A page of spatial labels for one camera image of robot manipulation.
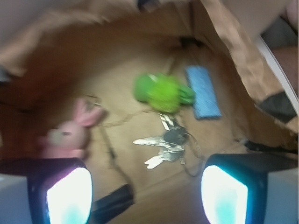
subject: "black key fob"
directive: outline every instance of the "black key fob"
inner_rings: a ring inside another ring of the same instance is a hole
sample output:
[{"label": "black key fob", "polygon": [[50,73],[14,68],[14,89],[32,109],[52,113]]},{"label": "black key fob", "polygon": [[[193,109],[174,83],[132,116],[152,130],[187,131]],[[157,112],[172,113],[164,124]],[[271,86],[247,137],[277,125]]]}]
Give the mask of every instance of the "black key fob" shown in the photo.
[{"label": "black key fob", "polygon": [[174,126],[164,134],[164,141],[176,145],[182,145],[187,141],[187,131],[182,126]]}]

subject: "blue rectangular object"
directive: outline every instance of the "blue rectangular object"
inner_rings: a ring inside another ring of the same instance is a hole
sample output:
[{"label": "blue rectangular object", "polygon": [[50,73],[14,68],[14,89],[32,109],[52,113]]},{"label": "blue rectangular object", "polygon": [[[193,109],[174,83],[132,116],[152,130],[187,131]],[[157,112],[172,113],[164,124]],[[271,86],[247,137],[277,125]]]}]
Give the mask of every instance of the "blue rectangular object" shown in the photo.
[{"label": "blue rectangular object", "polygon": [[189,86],[196,94],[193,104],[195,118],[220,118],[221,112],[217,105],[217,99],[208,70],[200,66],[188,66],[186,73]]}]

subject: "green plush toy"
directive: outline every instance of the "green plush toy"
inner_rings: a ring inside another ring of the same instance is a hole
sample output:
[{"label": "green plush toy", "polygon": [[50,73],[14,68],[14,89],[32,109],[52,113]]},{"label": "green plush toy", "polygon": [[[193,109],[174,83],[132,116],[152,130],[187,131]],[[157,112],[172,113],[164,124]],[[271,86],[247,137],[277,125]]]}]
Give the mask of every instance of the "green plush toy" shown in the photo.
[{"label": "green plush toy", "polygon": [[149,103],[159,112],[174,113],[178,111],[180,104],[193,104],[195,93],[188,86],[181,85],[173,76],[146,73],[137,77],[134,97],[138,101]]}]

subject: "pink bunny keychain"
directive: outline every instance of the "pink bunny keychain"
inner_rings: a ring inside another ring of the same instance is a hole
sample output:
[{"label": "pink bunny keychain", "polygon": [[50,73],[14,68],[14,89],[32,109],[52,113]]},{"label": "pink bunny keychain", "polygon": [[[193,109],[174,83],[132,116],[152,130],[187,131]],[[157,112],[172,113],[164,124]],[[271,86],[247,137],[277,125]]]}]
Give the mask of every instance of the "pink bunny keychain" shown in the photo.
[{"label": "pink bunny keychain", "polygon": [[88,111],[87,101],[84,98],[77,99],[73,120],[60,124],[57,129],[49,130],[46,137],[39,139],[43,147],[42,157],[84,158],[83,147],[89,139],[87,128],[96,125],[103,115],[104,110],[99,104],[95,103],[95,107]]}]

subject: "light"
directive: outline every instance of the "light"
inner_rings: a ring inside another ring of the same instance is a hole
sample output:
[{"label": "light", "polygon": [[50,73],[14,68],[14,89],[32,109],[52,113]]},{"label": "light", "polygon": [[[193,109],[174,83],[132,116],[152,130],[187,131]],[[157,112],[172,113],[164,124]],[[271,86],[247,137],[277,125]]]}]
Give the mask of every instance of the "light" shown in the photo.
[{"label": "light", "polygon": [[76,168],[47,191],[51,224],[84,224],[92,204],[92,179],[85,168]]},{"label": "light", "polygon": [[244,224],[248,188],[218,166],[208,166],[201,179],[201,197],[211,224]]}]

